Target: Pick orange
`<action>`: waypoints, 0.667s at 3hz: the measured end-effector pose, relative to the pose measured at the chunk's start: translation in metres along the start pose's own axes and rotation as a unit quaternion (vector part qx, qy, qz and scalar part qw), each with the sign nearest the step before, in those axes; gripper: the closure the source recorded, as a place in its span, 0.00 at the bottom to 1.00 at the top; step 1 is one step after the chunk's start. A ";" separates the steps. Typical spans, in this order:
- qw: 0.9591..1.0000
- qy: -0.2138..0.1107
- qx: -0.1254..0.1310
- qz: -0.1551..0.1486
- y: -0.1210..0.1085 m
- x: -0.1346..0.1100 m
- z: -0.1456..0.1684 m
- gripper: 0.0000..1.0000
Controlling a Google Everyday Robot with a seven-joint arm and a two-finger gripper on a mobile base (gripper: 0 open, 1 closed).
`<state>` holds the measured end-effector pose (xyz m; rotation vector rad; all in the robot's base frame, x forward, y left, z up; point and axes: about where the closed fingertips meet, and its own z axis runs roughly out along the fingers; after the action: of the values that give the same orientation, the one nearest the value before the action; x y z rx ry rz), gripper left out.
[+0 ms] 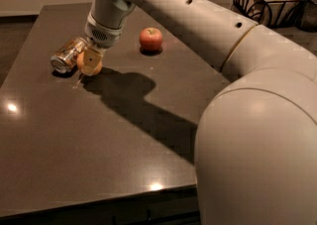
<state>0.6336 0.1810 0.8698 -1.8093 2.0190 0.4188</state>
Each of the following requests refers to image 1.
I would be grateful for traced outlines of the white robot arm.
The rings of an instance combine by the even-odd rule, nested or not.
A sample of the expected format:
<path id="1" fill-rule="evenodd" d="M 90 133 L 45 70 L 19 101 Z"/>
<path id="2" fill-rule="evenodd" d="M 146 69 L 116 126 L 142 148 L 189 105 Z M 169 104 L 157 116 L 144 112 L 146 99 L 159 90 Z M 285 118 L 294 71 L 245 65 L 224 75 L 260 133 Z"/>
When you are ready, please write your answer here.
<path id="1" fill-rule="evenodd" d="M 231 81 L 197 128 L 202 225 L 316 225 L 316 56 L 207 0 L 94 0 L 85 54 L 100 61 L 135 7 Z"/>

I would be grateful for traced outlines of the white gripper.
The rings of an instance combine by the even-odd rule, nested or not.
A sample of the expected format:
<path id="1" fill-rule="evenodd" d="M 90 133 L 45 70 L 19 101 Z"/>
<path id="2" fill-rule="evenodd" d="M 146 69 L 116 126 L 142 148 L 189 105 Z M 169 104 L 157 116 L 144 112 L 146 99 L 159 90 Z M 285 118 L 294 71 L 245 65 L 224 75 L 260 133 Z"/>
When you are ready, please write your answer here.
<path id="1" fill-rule="evenodd" d="M 123 30 L 123 19 L 106 19 L 107 23 L 97 21 L 92 13 L 87 16 L 84 32 L 90 44 L 83 52 L 80 71 L 85 75 L 96 75 L 102 68 L 105 49 L 111 48 L 119 39 Z"/>

